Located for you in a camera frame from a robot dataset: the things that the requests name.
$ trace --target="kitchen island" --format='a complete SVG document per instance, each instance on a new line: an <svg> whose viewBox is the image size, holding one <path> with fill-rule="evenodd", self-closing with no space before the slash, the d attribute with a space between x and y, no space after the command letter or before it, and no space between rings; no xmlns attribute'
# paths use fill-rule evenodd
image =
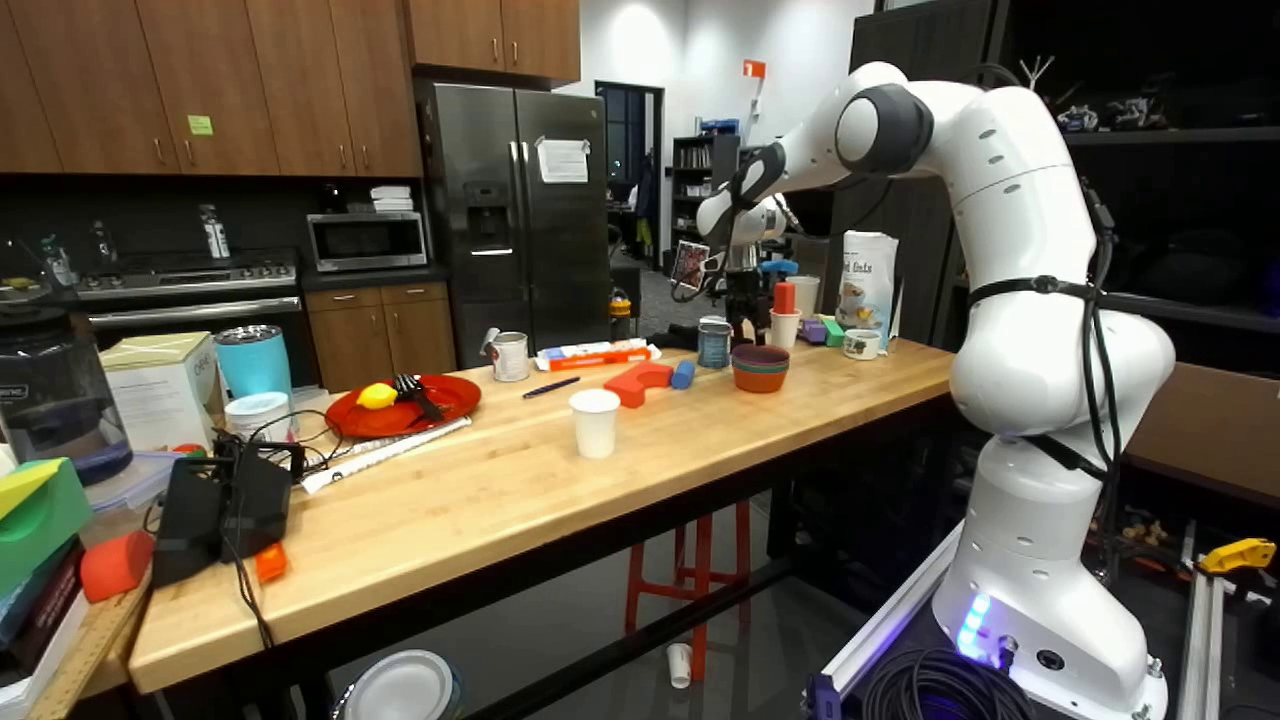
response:
<svg viewBox="0 0 1280 720"><path fill-rule="evenodd" d="M871 364L796 347L777 395L702 371L688 393L652 389L645 409L624 409L612 461L576 455L568 393L523 401L557 378L496 385L479 369L460 371L486 389L466 432L298 497L285 538L293 569L259 588L277 649L259 644L237 571L219 566L153 592L129 678L173 706L316 678L772 489L757 468L946 401L948 369L948 351L900 340ZM576 389L617 371L587 369Z"/></svg>

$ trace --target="tongs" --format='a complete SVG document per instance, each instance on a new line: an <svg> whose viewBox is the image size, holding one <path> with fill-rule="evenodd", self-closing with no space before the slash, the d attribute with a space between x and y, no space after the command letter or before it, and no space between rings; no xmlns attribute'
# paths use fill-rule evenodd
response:
<svg viewBox="0 0 1280 720"><path fill-rule="evenodd" d="M425 389L425 378L411 371L411 378L402 378L398 380L398 393L402 401L411 401L417 418L429 419L429 424L445 424L445 409L432 401L432 393Z"/></svg>

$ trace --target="plate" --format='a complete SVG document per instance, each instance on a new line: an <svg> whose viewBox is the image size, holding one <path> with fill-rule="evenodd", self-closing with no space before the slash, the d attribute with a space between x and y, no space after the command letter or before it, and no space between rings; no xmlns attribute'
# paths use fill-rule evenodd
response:
<svg viewBox="0 0 1280 720"><path fill-rule="evenodd" d="M343 720L437 720L451 701L451 674L437 654L377 660L343 698Z"/></svg>
<svg viewBox="0 0 1280 720"><path fill-rule="evenodd" d="M471 418L479 409L479 385L471 385L471 380L425 378L422 385L432 395L432 404L445 414L445 424ZM355 395L362 393L347 393L347 395L331 401L323 414L327 427L343 440L392 440L392 438L440 427L440 424L425 419L411 401L398 401L392 409L373 414L373 409L362 409Z"/></svg>

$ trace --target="refrigerator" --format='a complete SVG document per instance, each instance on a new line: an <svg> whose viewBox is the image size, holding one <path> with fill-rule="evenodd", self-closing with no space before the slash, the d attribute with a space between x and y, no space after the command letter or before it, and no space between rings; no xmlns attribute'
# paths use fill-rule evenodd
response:
<svg viewBox="0 0 1280 720"><path fill-rule="evenodd" d="M425 86L422 119L460 364L486 364L489 328L522 328L532 347L600 340L612 297L600 100Z"/></svg>

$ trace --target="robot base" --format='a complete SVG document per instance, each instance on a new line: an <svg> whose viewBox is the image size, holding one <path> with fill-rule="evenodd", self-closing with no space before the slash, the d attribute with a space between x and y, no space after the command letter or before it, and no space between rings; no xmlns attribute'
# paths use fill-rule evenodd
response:
<svg viewBox="0 0 1280 720"><path fill-rule="evenodd" d="M1023 613L1023 592L1002 592L1002 582L975 583L975 578L970 578L965 569L973 566L962 554L933 596L933 617L962 656L1009 669L1014 686L1021 686L1036 706L1065 717L1166 720L1166 669L1143 654L1143 636L1135 625L1129 625L1129 613L1084 599L1093 596L1084 592L1093 588L1093 578L1080 571L1084 588L1059 588L1059 596L1084 599L1077 606L1084 608L1080 622L1059 622L1058 613L1046 613L1046 606L1034 606L1036 613Z"/></svg>

